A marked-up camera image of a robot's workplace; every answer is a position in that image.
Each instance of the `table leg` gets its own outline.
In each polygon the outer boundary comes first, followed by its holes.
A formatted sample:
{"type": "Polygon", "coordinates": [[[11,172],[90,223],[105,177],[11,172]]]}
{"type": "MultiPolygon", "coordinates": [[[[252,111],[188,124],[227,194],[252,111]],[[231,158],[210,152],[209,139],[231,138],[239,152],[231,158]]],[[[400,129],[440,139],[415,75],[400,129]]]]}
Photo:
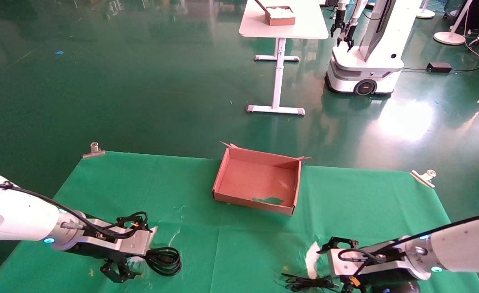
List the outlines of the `table leg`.
{"type": "Polygon", "coordinates": [[[288,108],[279,107],[281,99],[281,87],[282,87],[282,70],[284,69],[284,47],[286,45],[286,38],[281,37],[277,39],[277,53],[276,53],[276,66],[275,66],[275,82],[273,86],[273,100],[272,106],[256,106],[248,105],[248,112],[269,112],[269,113],[285,113],[285,114],[298,114],[304,115],[303,108],[288,108]]]}
{"type": "MultiPolygon", "coordinates": [[[[256,55],[254,57],[254,60],[262,60],[262,61],[275,61],[277,59],[277,49],[278,49],[278,43],[279,43],[279,38],[277,37],[275,39],[275,48],[273,49],[273,56],[269,56],[269,55],[256,55]]],[[[299,62],[300,59],[298,56],[285,56],[284,55],[284,52],[283,52],[283,56],[284,56],[284,61],[297,61],[299,62]]]]}

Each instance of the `green tablecloth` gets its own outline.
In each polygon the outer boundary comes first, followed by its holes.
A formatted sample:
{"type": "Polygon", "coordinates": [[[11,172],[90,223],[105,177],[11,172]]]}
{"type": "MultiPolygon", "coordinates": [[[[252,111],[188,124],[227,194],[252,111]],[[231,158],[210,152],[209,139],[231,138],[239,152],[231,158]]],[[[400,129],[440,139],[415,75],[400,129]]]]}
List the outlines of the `green tablecloth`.
{"type": "MultiPolygon", "coordinates": [[[[164,278],[134,264],[142,277],[113,284],[99,271],[102,260],[24,242],[0,268],[0,292],[288,293],[278,275],[284,269],[306,275],[304,257],[314,241],[339,236],[371,245],[449,222],[435,191],[407,172],[305,166],[289,217],[215,202],[218,168],[215,160],[117,152],[81,160],[55,200],[107,221],[147,211],[151,226],[158,225],[152,246],[172,241],[182,271],[164,278]]],[[[319,275],[328,272],[325,258],[319,275]]],[[[479,293],[479,279],[444,271],[420,287],[479,293]]]]}

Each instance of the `small cardboard box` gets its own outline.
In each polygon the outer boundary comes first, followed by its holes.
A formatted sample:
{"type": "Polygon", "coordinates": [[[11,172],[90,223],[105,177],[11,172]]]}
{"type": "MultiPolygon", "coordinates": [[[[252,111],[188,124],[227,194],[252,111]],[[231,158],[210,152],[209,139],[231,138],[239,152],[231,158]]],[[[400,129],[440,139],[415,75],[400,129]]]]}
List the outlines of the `small cardboard box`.
{"type": "Polygon", "coordinates": [[[267,23],[269,26],[293,26],[295,24],[295,17],[289,17],[289,18],[272,18],[270,12],[268,11],[267,8],[284,8],[284,9],[289,9],[292,13],[293,10],[290,8],[290,6],[267,6],[265,7],[259,0],[256,0],[256,2],[259,4],[261,8],[265,11],[265,19],[267,20],[267,23]]]}
{"type": "Polygon", "coordinates": [[[215,200],[292,215],[302,160],[226,144],[212,189],[215,200]]]}

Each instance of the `glossy floor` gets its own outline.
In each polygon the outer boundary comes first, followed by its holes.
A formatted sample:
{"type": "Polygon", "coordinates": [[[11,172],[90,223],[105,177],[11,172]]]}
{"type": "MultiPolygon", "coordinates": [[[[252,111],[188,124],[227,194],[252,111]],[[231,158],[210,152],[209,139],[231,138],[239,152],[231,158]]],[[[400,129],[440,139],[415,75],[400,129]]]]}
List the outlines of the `glossy floor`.
{"type": "MultiPolygon", "coordinates": [[[[389,100],[372,101],[325,89],[334,39],[292,39],[287,55],[301,62],[284,65],[281,103],[306,115],[247,113],[271,103],[274,64],[252,61],[273,39],[238,35],[244,2],[92,2],[0,0],[0,174],[16,184],[54,195],[92,141],[209,158],[227,141],[311,165],[431,168],[451,219],[479,213],[479,71],[410,70],[389,100]]],[[[416,20],[406,67],[478,67],[462,46],[433,41],[447,28],[416,20]]],[[[0,263],[12,248],[0,243],[0,263]]]]}

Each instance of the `black electrical cable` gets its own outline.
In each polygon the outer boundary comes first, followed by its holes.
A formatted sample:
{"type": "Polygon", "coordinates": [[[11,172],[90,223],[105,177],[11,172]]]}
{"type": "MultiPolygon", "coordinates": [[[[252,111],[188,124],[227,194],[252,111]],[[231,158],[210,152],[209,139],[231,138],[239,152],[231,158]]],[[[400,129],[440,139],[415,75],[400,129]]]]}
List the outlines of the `black electrical cable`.
{"type": "Polygon", "coordinates": [[[338,257],[339,257],[340,260],[348,261],[348,262],[365,262],[368,259],[371,259],[371,260],[373,260],[375,262],[379,262],[379,263],[382,263],[382,262],[386,261],[386,260],[377,258],[376,256],[374,256],[373,254],[370,254],[367,251],[364,251],[362,249],[357,249],[357,248],[345,249],[342,252],[340,252],[340,254],[338,254],[338,257]],[[366,258],[343,258],[342,255],[347,253],[347,252],[358,252],[359,254],[362,254],[363,256],[366,256],[366,258]]]}
{"type": "Polygon", "coordinates": [[[54,205],[58,208],[62,208],[63,210],[70,213],[71,215],[74,215],[75,217],[77,217],[77,219],[79,219],[79,221],[83,222],[85,225],[87,225],[90,228],[94,229],[95,231],[99,232],[101,235],[104,235],[104,236],[107,236],[107,237],[112,237],[112,238],[117,238],[117,239],[129,238],[132,235],[134,235],[134,233],[137,230],[140,230],[141,228],[143,228],[144,225],[147,223],[147,219],[148,219],[148,215],[147,215],[146,212],[137,212],[137,213],[134,213],[133,215],[142,214],[142,215],[145,216],[144,221],[142,223],[138,224],[138,226],[132,227],[129,232],[125,232],[125,233],[108,232],[107,231],[108,227],[111,227],[113,225],[115,226],[115,224],[109,225],[109,226],[106,226],[106,227],[100,227],[98,225],[92,224],[90,221],[88,221],[88,219],[81,216],[76,211],[72,210],[71,208],[68,208],[67,206],[64,206],[63,204],[61,204],[59,202],[55,202],[55,200],[47,198],[44,195],[40,195],[36,192],[29,191],[29,190],[26,190],[26,189],[23,189],[23,188],[20,188],[20,187],[16,187],[9,181],[6,181],[4,184],[0,184],[0,189],[11,189],[11,190],[14,190],[14,191],[18,191],[18,192],[22,192],[22,193],[25,193],[25,194],[28,194],[28,195],[32,195],[32,196],[34,196],[36,198],[39,198],[41,200],[44,200],[45,202],[50,203],[50,204],[52,204],[52,205],[54,205]]]}
{"type": "Polygon", "coordinates": [[[179,251],[172,247],[161,247],[148,250],[143,258],[147,265],[159,275],[171,277],[182,269],[182,258],[179,251]]]}
{"type": "Polygon", "coordinates": [[[362,11],[362,14],[363,14],[367,19],[369,19],[369,20],[381,20],[381,19],[383,19],[383,18],[388,14],[388,11],[386,11],[386,13],[384,13],[384,14],[383,14],[381,17],[379,17],[379,18],[371,18],[371,17],[369,17],[368,15],[366,15],[366,13],[364,13],[364,11],[362,11]]]}
{"type": "MultiPolygon", "coordinates": [[[[421,70],[421,71],[424,71],[424,72],[429,72],[429,69],[427,69],[427,68],[407,68],[407,67],[403,67],[403,69],[421,70]]],[[[451,69],[452,72],[473,72],[473,71],[476,71],[476,70],[479,70],[479,67],[472,68],[472,69],[451,69]]]]}
{"type": "Polygon", "coordinates": [[[289,289],[292,292],[299,292],[304,291],[310,288],[325,288],[330,291],[334,291],[336,293],[340,293],[333,288],[338,287],[336,284],[332,282],[332,278],[330,276],[325,276],[322,278],[317,279],[310,279],[310,278],[303,278],[295,275],[290,274],[282,274],[285,276],[286,279],[286,289],[289,289]]]}
{"type": "MultiPolygon", "coordinates": [[[[463,225],[463,224],[467,224],[469,222],[472,222],[472,221],[477,221],[479,220],[479,215],[478,216],[475,216],[475,217],[470,217],[468,219],[463,219],[463,220],[460,220],[460,221],[456,221],[454,223],[450,223],[450,224],[446,224],[444,226],[440,226],[438,228],[434,228],[434,229],[431,229],[431,230],[428,230],[428,231],[425,231],[425,232],[422,232],[422,233],[419,233],[419,234],[416,234],[416,235],[413,235],[413,236],[410,236],[410,237],[407,237],[407,238],[404,238],[400,241],[396,241],[394,243],[391,243],[391,244],[388,244],[378,250],[376,250],[375,252],[373,252],[374,254],[379,254],[380,252],[383,252],[387,249],[390,249],[396,245],[399,245],[399,244],[402,244],[402,243],[406,243],[407,241],[412,241],[416,238],[419,238],[419,237],[422,237],[422,236],[425,236],[425,235],[430,235],[430,234],[433,234],[435,232],[439,232],[439,231],[442,231],[442,230],[445,230],[445,229],[448,229],[448,228],[452,228],[452,227],[455,227],[455,226],[458,226],[458,225],[463,225]]],[[[367,265],[369,265],[371,259],[368,258],[362,265],[360,265],[359,269],[357,269],[357,271],[353,274],[353,277],[357,277],[358,274],[360,273],[360,271],[362,271],[362,269],[364,269],[364,267],[366,267],[367,265]]]]}

